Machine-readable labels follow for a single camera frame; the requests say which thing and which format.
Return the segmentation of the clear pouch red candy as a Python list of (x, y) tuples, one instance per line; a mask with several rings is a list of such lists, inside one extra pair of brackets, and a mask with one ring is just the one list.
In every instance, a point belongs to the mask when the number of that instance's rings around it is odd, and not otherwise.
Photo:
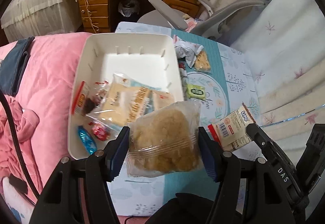
[(117, 138), (117, 132), (99, 122), (90, 122), (91, 134), (100, 141), (109, 141)]

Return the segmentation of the Lipo white red biscuit pack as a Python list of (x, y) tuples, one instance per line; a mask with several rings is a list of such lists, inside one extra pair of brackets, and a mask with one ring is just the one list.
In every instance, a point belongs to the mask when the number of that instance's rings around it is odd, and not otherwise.
[(244, 103), (235, 111), (208, 125), (214, 139), (224, 151), (233, 152), (249, 144), (252, 140), (246, 133), (246, 127), (255, 123)]

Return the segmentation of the pale pastry clear wrapper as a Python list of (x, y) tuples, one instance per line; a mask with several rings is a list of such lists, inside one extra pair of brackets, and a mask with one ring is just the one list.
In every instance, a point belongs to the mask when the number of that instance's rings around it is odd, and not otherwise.
[(126, 156), (128, 175), (153, 178), (201, 169), (200, 107), (197, 100), (175, 102), (131, 123)]

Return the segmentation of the yellow wafer pack blue wrapper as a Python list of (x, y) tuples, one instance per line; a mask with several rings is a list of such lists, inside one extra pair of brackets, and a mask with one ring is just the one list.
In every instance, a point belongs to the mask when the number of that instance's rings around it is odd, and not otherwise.
[(140, 83), (123, 73), (114, 73), (106, 98), (87, 117), (118, 132), (153, 111), (152, 90), (161, 91), (161, 88)]

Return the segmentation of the brown nut snack clear bag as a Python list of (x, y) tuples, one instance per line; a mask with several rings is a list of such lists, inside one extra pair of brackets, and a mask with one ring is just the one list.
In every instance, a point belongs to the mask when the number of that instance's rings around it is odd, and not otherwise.
[(71, 114), (86, 114), (98, 108), (106, 98), (109, 82), (95, 82), (93, 86), (82, 81), (72, 101)]

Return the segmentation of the beige soda cracker pack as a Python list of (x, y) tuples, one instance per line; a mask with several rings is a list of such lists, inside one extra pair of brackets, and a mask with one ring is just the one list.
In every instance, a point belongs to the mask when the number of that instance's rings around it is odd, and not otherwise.
[(175, 102), (173, 95), (168, 92), (152, 90), (153, 109), (155, 111)]

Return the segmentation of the blue foil candy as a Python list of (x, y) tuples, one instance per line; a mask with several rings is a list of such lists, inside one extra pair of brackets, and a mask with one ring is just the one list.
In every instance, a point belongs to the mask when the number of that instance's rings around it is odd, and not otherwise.
[(77, 131), (78, 131), (79, 138), (83, 144), (83, 147), (88, 152), (88, 154), (92, 155), (93, 153), (95, 153), (98, 150), (98, 148), (93, 137), (88, 133), (88, 131), (82, 125), (78, 126)]

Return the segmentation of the green wrapped small snack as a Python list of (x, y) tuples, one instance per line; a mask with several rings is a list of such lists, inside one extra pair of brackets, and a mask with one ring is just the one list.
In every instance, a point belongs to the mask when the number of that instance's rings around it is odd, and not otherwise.
[(194, 85), (194, 84), (187, 84), (187, 97), (188, 98), (195, 98), (199, 100), (206, 99), (206, 90), (202, 86)]

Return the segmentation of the pink blanket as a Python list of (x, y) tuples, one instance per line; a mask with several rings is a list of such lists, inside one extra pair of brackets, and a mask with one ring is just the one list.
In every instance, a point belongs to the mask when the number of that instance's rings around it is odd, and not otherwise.
[(18, 93), (7, 96), (20, 149), (33, 184), (42, 192), (54, 168), (68, 156), (68, 116), (86, 32), (34, 38)]

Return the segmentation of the puffed rice cake clear pack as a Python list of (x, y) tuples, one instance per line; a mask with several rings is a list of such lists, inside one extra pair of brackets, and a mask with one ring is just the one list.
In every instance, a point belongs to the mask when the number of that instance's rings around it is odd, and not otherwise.
[(206, 51), (202, 50), (196, 57), (196, 61), (194, 63), (195, 70), (209, 72), (211, 70), (211, 66), (208, 60), (208, 55)]

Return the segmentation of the white plastic organizer tray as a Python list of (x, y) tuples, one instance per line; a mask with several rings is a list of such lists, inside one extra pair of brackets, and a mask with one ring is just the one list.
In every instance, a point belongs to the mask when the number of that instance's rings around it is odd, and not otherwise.
[(87, 38), (77, 66), (71, 100), (82, 83), (147, 86), (183, 101), (183, 90), (173, 39), (145, 33), (94, 34)]

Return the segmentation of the white silver foil snack bag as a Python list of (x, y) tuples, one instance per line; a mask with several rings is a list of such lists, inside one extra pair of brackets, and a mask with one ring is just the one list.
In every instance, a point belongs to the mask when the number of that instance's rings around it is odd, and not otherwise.
[(184, 41), (177, 35), (173, 36), (173, 44), (178, 59), (185, 59), (187, 65), (192, 68), (197, 56), (203, 50), (204, 46), (196, 43)]

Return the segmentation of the grey office chair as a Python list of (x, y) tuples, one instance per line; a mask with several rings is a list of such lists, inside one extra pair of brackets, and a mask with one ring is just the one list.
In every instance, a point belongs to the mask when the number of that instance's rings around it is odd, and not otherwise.
[(230, 30), (227, 21), (236, 13), (245, 9), (264, 8), (271, 0), (236, 0), (221, 9), (215, 8), (209, 0), (198, 0), (203, 11), (197, 19), (171, 8), (162, 0), (148, 1), (154, 10), (144, 14), (138, 20), (139, 23), (186, 31), (216, 41)]

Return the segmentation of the navy blue garment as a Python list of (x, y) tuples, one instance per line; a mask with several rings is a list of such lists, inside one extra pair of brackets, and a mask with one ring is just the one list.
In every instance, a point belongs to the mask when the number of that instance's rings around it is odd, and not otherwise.
[(30, 58), (30, 45), (34, 36), (18, 40), (14, 48), (1, 62), (1, 91), (16, 97)]

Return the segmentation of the white lace covered furniture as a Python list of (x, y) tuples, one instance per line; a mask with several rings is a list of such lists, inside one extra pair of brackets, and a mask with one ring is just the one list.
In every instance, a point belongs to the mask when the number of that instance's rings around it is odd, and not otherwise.
[(76, 32), (81, 24), (78, 0), (12, 0), (1, 17), (9, 42)]

